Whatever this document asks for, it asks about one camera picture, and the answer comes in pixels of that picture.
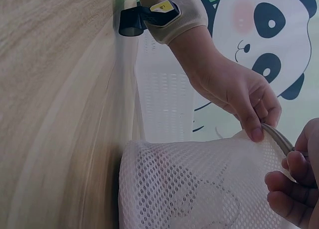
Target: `tag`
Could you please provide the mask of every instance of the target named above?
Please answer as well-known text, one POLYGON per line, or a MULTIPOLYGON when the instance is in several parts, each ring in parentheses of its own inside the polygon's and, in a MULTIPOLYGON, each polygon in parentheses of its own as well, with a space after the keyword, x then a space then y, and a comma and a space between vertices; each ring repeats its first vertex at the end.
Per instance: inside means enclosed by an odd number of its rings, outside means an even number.
POLYGON ((174 10, 174 7, 171 5, 171 2, 169 0, 162 1, 160 3, 157 3, 153 5, 150 10, 152 12, 161 12, 161 13, 167 13, 172 10, 174 10))

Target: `light wood panel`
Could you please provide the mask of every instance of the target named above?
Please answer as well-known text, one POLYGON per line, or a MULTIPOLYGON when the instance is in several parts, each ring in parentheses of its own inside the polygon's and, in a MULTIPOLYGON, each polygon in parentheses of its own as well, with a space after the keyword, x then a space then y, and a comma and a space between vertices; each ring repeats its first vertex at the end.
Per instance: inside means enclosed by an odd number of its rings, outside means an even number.
POLYGON ((0 0, 0 228, 116 228, 121 152, 143 137, 136 0, 0 0))

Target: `pink cheek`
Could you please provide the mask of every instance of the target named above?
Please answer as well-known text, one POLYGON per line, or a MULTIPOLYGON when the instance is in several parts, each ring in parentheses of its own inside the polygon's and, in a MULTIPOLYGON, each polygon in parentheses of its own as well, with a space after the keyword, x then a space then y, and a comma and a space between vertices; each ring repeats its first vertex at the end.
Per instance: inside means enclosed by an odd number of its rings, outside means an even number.
POLYGON ((234 5, 233 26, 240 34, 248 34, 254 27, 254 7, 248 0, 234 5))

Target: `mesh bag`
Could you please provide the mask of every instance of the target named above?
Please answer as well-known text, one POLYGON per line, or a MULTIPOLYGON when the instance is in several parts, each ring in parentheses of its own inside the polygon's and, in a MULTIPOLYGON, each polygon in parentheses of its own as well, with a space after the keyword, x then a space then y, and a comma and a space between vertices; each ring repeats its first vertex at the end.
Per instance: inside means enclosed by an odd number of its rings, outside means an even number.
POLYGON ((265 175, 285 157, 268 135, 210 142, 130 142, 120 169, 121 229, 287 229, 265 175))

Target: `black clip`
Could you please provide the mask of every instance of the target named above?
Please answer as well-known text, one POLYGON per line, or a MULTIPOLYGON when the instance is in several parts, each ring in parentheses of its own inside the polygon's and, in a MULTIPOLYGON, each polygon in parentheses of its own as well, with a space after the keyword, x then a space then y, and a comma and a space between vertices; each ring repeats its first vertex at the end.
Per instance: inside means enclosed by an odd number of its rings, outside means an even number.
POLYGON ((165 26, 179 16, 176 4, 170 1, 174 10, 169 12, 153 12, 148 7, 137 6, 121 11, 119 34, 126 37, 141 35, 146 28, 144 21, 156 25, 165 26))

